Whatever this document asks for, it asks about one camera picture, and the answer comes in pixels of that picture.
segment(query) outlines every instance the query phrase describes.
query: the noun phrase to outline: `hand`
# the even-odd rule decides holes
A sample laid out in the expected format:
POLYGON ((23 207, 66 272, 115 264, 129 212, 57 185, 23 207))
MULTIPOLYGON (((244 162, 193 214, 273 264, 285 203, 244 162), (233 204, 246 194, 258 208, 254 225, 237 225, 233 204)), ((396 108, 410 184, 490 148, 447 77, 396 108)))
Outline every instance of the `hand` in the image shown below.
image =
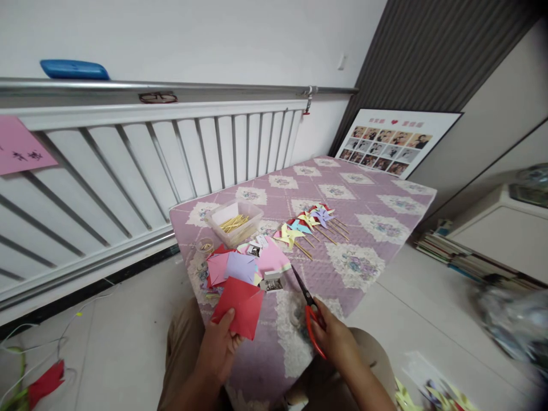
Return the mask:
POLYGON ((358 364, 362 364, 358 344, 352 332, 329 311, 324 303, 317 298, 314 298, 314 301, 324 318, 325 331, 317 322, 312 321, 312 332, 327 359, 341 374, 358 364))
POLYGON ((196 361, 194 373, 206 379, 214 378, 223 385, 234 363, 234 354, 243 338, 228 330, 235 311, 228 310, 218 324, 209 322, 205 328, 204 339, 196 361))

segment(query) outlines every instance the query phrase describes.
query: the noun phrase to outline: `khaki pants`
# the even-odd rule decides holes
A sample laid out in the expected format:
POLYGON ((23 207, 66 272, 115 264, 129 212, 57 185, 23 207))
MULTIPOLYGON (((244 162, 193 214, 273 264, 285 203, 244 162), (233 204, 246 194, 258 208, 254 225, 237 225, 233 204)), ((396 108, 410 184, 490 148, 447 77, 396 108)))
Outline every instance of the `khaki pants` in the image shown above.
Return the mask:
MULTIPOLYGON (((385 351, 377 340, 365 331, 357 328, 350 330, 360 347, 364 363, 370 366, 384 389, 393 397, 394 374, 385 351)), ((193 298, 174 316, 167 333, 166 374, 158 410, 165 410, 194 370, 204 331, 198 302, 193 298)), ((304 408, 307 411, 358 409, 339 373, 320 356, 312 360, 295 382, 289 391, 288 399, 291 401, 292 398, 298 398, 299 393, 308 398, 308 405, 304 408)), ((217 409, 232 409, 224 389, 217 401, 217 409)))

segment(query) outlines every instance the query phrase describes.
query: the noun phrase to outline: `small photo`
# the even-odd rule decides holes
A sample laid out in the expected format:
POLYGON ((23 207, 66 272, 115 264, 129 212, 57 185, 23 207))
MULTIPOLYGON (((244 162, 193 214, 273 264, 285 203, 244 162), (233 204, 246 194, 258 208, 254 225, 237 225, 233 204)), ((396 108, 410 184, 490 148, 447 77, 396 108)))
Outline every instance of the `small photo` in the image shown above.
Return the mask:
POLYGON ((348 139, 344 148, 347 148, 349 150, 355 150, 359 142, 360 141, 358 139, 348 139))
POLYGON ((377 170, 385 171, 391 162, 392 160, 379 158, 377 162, 375 163, 375 165, 373 166, 373 168, 376 168, 377 170))
POLYGON ((353 163, 359 163, 362 158, 364 158, 364 153, 355 151, 354 154, 352 154, 352 157, 350 157, 350 161, 353 163))
POLYGON ((373 167, 375 164, 375 161, 377 161, 378 157, 367 155, 364 157, 364 160, 361 162, 366 167, 373 167))
POLYGON ((363 134, 365 133, 365 129, 367 127, 361 127, 361 126, 357 126, 354 131, 352 131, 352 136, 351 137, 355 137, 355 138, 361 138, 363 136, 363 134))
POLYGON ((395 160, 398 153, 402 150, 402 147, 399 146, 386 146, 384 151, 381 153, 381 157, 389 158, 395 160))
POLYGON ((367 154, 378 156, 380 153, 382 153, 384 147, 386 147, 386 144, 372 143, 369 150, 367 150, 367 154))
POLYGON ((353 153, 352 150, 344 149, 339 158, 342 159, 342 160, 350 160, 350 157, 352 156, 352 153, 353 153))
POLYGON ((390 143, 395 134, 394 130, 381 130, 378 132, 376 140, 381 143, 390 143))
POLYGON ((391 144, 395 144, 397 146, 404 146, 405 143, 411 138, 412 133, 406 133, 403 131, 396 132, 396 135, 391 141, 391 144))
POLYGON ((367 152, 367 150, 369 150, 369 147, 371 147, 371 142, 369 140, 360 140, 358 146, 356 147, 356 150, 367 152))
POLYGON ((377 134, 381 131, 380 128, 371 128, 369 127, 364 134, 364 139, 367 140, 377 140, 377 134))
POLYGON ((408 164, 393 162, 392 165, 388 168, 388 172, 390 174, 401 175, 408 167, 408 164))
POLYGON ((415 134, 409 141, 408 147, 422 149, 432 139, 431 135, 415 134))
POLYGON ((420 153, 420 150, 414 148, 402 147, 400 153, 396 156, 396 160, 404 163, 412 163, 415 157, 420 153))

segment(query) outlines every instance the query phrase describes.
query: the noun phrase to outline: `white radiator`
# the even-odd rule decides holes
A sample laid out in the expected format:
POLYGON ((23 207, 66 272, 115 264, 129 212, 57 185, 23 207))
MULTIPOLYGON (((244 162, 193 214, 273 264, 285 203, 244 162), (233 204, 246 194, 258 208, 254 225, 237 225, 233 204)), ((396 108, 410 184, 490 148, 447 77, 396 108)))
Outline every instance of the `white radiator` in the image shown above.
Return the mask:
POLYGON ((0 110, 18 116, 59 162, 0 177, 0 309, 172 236, 175 204, 291 165, 305 107, 0 110))

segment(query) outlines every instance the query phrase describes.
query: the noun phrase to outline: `red scissors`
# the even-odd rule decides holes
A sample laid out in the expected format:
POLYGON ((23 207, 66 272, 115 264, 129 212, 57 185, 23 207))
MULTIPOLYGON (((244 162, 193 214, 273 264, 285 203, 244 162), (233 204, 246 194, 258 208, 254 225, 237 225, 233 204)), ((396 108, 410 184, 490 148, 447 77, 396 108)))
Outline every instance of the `red scissors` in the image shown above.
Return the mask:
POLYGON ((304 286, 304 282, 301 280, 301 277, 297 273, 297 270, 295 270, 294 266, 291 266, 291 268, 293 268, 293 272, 295 273, 295 277, 297 278, 297 282, 299 283, 299 286, 301 287, 301 291, 304 294, 304 299, 307 301, 306 316, 307 316, 308 335, 310 337, 312 345, 314 346, 314 348, 316 348, 316 351, 318 351, 318 353, 323 357, 323 359, 326 360, 327 358, 325 358, 324 352, 321 350, 320 346, 316 342, 314 332, 312 331, 312 325, 311 325, 310 318, 312 317, 312 319, 315 322, 317 322, 318 325, 323 330, 325 330, 325 320, 321 316, 320 309, 318 308, 318 306, 314 302, 314 299, 312 298, 312 296, 308 292, 307 288, 304 286))

